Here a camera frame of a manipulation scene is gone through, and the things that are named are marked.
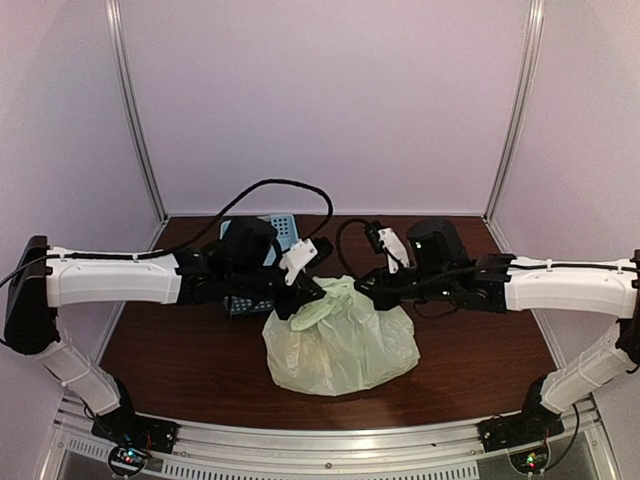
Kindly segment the light green plastic bag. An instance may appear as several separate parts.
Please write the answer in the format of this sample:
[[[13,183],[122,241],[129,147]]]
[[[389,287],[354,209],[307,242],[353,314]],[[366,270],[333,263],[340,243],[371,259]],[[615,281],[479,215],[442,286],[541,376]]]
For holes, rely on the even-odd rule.
[[[401,307],[377,311],[354,279],[317,277],[325,296],[288,320],[271,313],[262,337],[273,382],[293,392],[342,396],[370,390],[415,368],[414,322]]]

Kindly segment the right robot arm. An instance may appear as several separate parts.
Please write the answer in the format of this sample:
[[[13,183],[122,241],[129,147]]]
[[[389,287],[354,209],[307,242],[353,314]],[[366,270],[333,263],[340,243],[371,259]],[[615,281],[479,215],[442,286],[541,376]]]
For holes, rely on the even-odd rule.
[[[609,261],[536,259],[508,253],[471,257],[455,225],[429,217],[404,239],[369,222],[364,233],[386,266],[355,288],[375,308],[442,302],[455,311],[533,312],[579,323],[607,321],[583,349],[528,389],[512,430],[530,442],[578,400],[639,368],[639,256]]]

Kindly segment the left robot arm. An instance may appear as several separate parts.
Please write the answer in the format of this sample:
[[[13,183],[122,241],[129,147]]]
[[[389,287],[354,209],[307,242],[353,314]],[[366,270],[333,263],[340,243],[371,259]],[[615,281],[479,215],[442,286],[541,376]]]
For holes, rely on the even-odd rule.
[[[58,329],[58,308],[93,302],[201,305],[240,297],[269,301],[286,320],[324,297],[305,270],[330,255],[332,246],[326,238],[304,238],[284,249],[277,234],[260,218],[235,218],[219,240],[202,248],[145,253],[74,252],[34,236],[2,281],[8,288],[2,342],[36,357],[86,403],[99,426],[133,444],[144,424],[126,387]]]

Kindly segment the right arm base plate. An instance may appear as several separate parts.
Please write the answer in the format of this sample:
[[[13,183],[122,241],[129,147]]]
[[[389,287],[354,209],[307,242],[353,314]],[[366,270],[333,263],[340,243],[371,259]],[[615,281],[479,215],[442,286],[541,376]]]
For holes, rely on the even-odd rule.
[[[522,413],[494,416],[477,424],[478,434],[485,452],[513,449],[523,445],[544,442],[565,431],[559,418],[536,420]]]

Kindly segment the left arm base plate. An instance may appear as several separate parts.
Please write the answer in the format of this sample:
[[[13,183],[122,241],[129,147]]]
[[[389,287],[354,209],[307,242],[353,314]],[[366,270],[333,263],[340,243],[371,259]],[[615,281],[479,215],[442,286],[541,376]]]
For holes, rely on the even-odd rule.
[[[173,421],[139,416],[138,430],[133,434],[107,433],[97,421],[93,422],[91,434],[122,446],[135,446],[139,450],[171,454],[177,440],[178,424]]]

